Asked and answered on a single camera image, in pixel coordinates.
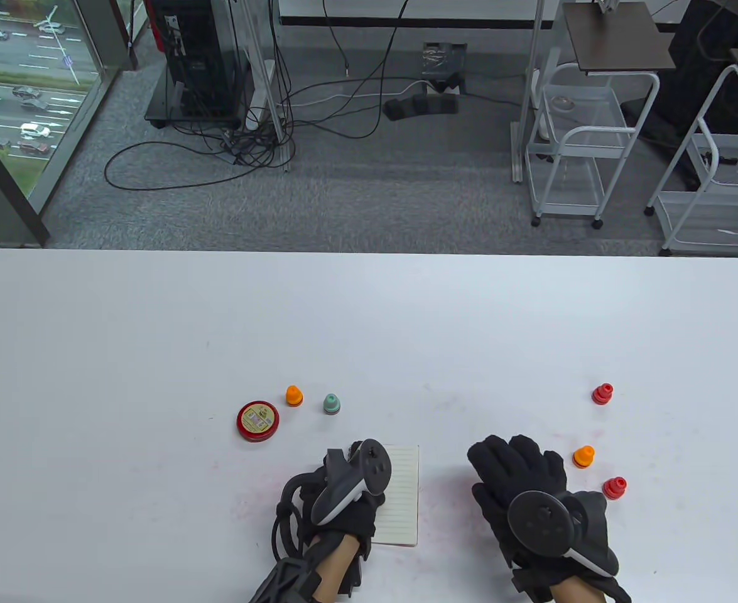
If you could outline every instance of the notebook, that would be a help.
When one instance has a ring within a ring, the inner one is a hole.
[[[373,545],[416,546],[418,540],[418,446],[386,446],[391,482],[377,509]]]

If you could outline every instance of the bottle cap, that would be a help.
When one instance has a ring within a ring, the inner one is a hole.
[[[592,393],[592,399],[595,400],[597,405],[607,405],[612,401],[612,397],[615,394],[615,388],[611,384],[599,385],[595,388]]]
[[[305,396],[296,385],[291,385],[285,393],[285,401],[288,402],[288,406],[299,406],[305,401]]]
[[[323,411],[328,415],[336,415],[340,411],[340,400],[336,394],[327,394],[323,399]]]
[[[592,446],[583,446],[572,455],[573,463],[579,469],[586,469],[595,462],[595,449]]]
[[[279,428],[279,413],[268,402],[249,402],[237,414],[236,425],[240,435],[249,442],[262,442]]]
[[[604,483],[604,496],[609,500],[618,500],[627,488],[628,482],[624,477],[613,477]]]

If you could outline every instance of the hand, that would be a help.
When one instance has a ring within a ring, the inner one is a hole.
[[[559,494],[567,490],[564,460],[558,453],[542,454],[539,445],[529,437],[514,436],[510,443],[489,436],[469,448],[469,462],[482,483],[472,486],[484,519],[492,526],[500,550],[509,568],[512,563],[531,565],[529,552],[520,545],[509,526],[507,509],[511,501],[526,491]]]
[[[357,450],[360,442],[355,442],[349,449],[349,457]],[[371,548],[371,538],[374,536],[374,520],[377,516],[377,508],[386,502],[386,495],[372,496],[364,492],[360,499],[349,503],[334,519],[323,526],[314,525],[310,519],[310,511],[313,503],[326,486],[326,466],[319,467],[316,475],[320,476],[314,484],[302,486],[300,499],[302,499],[302,525],[305,543],[310,545],[312,539],[325,531],[341,531],[345,534],[354,535],[361,543],[361,553],[367,554]]]
[[[512,437],[510,442],[489,436],[469,448],[467,456],[482,481],[472,486],[472,495],[509,568],[518,566],[513,569],[518,591],[525,591],[537,603],[545,603],[553,599],[551,587],[577,575],[619,603],[631,602],[614,578],[602,578],[575,560],[536,555],[511,531],[507,509],[518,494],[541,491],[556,495],[567,491],[564,461],[558,453],[541,453],[539,445],[525,436]]]

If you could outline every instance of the street lamp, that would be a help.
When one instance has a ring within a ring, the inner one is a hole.
[[[50,25],[50,32],[53,34],[53,37],[56,38],[56,44],[59,45],[59,50],[62,51],[62,60],[64,61],[64,64],[67,66],[67,68],[70,69],[70,73],[73,74],[73,79],[75,80],[76,84],[80,84],[78,75],[75,74],[75,71],[73,71],[73,60],[72,58],[67,55],[67,52],[64,49],[64,46],[62,46],[62,41],[59,40],[59,34],[56,33],[56,28],[53,27],[53,23],[50,22],[51,18],[53,18],[53,13],[56,12],[56,9],[58,9],[58,5],[53,7],[53,11],[50,11],[50,14],[45,17],[44,21],[40,21],[39,23],[35,23],[33,25],[35,28],[41,28],[41,26],[45,25],[47,23]]]

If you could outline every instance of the glass window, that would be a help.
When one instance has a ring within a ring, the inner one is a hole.
[[[98,77],[72,0],[0,0],[0,158],[25,195]]]

